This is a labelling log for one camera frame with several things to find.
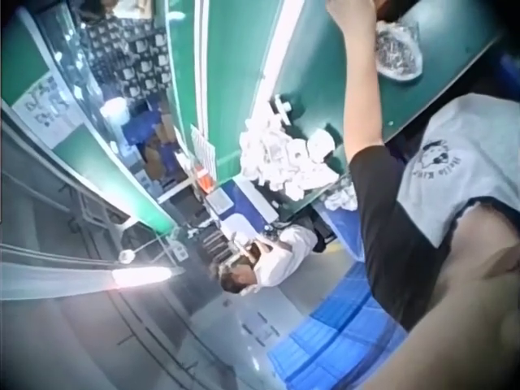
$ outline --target plastic bag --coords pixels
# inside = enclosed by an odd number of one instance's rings
[[[378,22],[376,32],[376,64],[381,75],[396,81],[411,81],[422,75],[417,25]]]

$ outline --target crumpled white fabric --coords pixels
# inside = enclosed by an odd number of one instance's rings
[[[344,209],[355,211],[358,209],[358,198],[354,185],[349,176],[343,177],[338,184],[329,189],[321,197],[321,201],[328,210]]]
[[[247,180],[258,180],[262,186],[268,184],[271,191],[282,191],[292,200],[299,201],[305,191],[322,188],[339,179],[339,175],[323,162],[328,155],[327,149],[310,149],[310,141],[286,134],[278,115],[263,123],[250,119],[246,124],[248,129],[240,135],[240,173]],[[327,141],[332,152],[332,136],[323,132],[325,130],[317,130],[317,137]]]

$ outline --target cardboard box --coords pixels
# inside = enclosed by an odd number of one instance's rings
[[[171,114],[161,115],[162,124],[164,126],[164,132],[167,134],[167,139],[170,142],[177,141],[176,131],[173,128],[173,122],[171,121]]]
[[[160,123],[156,126],[155,134],[162,144],[168,144],[177,140],[176,132],[173,127],[169,128],[164,123]]]
[[[145,172],[151,180],[161,180],[164,176],[166,169],[161,161],[161,155],[152,146],[147,145],[145,147]]]

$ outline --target black sleeve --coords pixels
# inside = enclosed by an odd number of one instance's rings
[[[410,330],[426,313],[442,262],[397,202],[404,164],[381,145],[358,152],[349,169],[372,295]]]

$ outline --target hand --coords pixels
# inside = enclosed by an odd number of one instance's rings
[[[345,43],[375,45],[373,0],[327,0],[327,10],[343,33]]]

